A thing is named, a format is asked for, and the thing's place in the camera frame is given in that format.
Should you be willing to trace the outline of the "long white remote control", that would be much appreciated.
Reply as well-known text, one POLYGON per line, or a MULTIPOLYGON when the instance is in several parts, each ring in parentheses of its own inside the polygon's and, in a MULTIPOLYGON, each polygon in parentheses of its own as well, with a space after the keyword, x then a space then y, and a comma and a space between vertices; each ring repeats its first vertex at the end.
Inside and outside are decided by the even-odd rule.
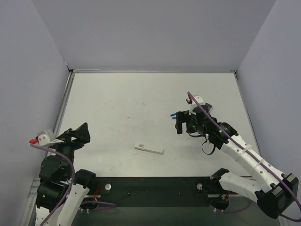
POLYGON ((155 153, 162 155, 164 152, 163 147, 151 144, 151 143, 145 143, 145 142, 138 142, 134 145, 134 149, 149 152, 149 153, 155 153))

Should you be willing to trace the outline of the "small grey remote control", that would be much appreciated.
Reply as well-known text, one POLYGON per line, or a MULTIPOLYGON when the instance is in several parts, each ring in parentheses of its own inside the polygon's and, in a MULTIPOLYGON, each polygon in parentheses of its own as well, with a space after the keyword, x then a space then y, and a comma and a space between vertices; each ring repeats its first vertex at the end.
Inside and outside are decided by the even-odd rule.
POLYGON ((213 106, 209 103, 205 103, 205 105, 207 106, 208 111, 210 112, 212 110, 213 106))

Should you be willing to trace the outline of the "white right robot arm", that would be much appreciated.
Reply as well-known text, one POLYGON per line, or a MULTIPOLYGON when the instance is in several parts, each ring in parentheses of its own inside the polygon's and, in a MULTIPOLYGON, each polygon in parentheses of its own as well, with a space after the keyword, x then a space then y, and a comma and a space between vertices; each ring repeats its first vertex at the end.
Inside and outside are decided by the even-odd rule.
POLYGON ((212 175, 212 179, 223 190, 235 192, 256 202, 262 212, 273 219, 281 216, 294 202, 298 193, 298 178, 270 165, 232 126, 212 117, 206 105, 202 110, 195 107, 192 111, 179 111, 171 116, 176 120, 178 134, 183 133, 182 125, 186 124, 186 132, 191 137, 205 138, 206 142, 213 145, 213 149, 230 156, 253 178, 245 179, 227 169, 220 169, 212 175))

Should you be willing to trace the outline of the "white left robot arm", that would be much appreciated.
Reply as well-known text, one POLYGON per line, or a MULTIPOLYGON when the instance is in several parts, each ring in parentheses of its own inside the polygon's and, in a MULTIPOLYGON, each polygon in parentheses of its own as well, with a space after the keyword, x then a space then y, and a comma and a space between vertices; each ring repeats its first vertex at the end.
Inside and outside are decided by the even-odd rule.
POLYGON ((40 165, 37 188, 37 226, 70 226, 85 196, 96 189, 96 174, 74 168, 75 151, 90 142, 88 124, 59 136, 47 129, 30 141, 31 147, 51 152, 40 165))

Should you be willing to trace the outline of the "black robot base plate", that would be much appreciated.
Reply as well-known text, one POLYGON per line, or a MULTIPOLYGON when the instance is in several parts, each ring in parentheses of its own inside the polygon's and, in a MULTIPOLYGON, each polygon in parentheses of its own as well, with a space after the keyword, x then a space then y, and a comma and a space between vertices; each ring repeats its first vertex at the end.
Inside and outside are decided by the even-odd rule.
POLYGON ((118 207, 207 207, 229 191, 210 177, 96 177, 86 196, 118 207))

